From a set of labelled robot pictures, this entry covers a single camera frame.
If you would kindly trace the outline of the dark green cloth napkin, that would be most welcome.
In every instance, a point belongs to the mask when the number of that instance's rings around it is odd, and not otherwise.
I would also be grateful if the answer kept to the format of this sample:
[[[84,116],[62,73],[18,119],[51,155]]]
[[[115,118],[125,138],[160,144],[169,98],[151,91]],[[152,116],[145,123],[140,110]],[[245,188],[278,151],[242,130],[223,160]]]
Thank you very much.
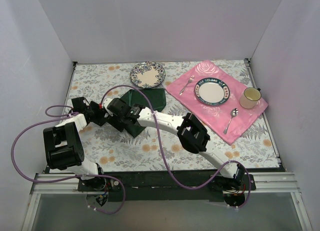
[[[167,101],[164,88],[142,89],[141,92],[148,98],[155,111],[161,112],[166,107]],[[147,100],[135,89],[130,89],[120,99],[131,107],[135,104],[149,107]],[[133,138],[136,138],[144,129],[145,127],[140,126],[138,122],[129,124],[125,128]]]

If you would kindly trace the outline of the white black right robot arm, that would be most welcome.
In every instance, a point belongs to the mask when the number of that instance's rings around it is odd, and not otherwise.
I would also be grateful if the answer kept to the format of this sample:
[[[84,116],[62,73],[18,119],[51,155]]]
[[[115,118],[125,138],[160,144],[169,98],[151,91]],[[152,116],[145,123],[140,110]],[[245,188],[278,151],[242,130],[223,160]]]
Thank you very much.
[[[147,105],[130,106],[120,98],[107,98],[99,104],[99,108],[106,112],[107,122],[120,132],[129,125],[138,124],[141,127],[155,128],[158,133],[162,130],[177,136],[186,151],[202,156],[217,168],[217,173],[230,189],[237,190],[245,183],[244,176],[247,172],[244,166],[215,152],[208,130],[194,114],[188,112],[184,116],[169,115],[154,110],[150,101],[147,101]]]

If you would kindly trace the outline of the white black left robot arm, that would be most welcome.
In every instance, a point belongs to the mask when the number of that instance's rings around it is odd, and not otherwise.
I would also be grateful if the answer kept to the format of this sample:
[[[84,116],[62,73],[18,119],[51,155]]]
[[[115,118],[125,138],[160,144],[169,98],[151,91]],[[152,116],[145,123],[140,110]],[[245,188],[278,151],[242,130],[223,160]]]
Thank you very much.
[[[108,113],[102,104],[87,102],[84,97],[74,98],[71,102],[69,113],[62,116],[64,120],[43,130],[47,165],[50,169],[79,175],[81,180],[89,180],[95,191],[101,191],[106,187],[106,178],[101,175],[102,168],[85,157],[79,132],[90,123],[101,127],[106,123]]]

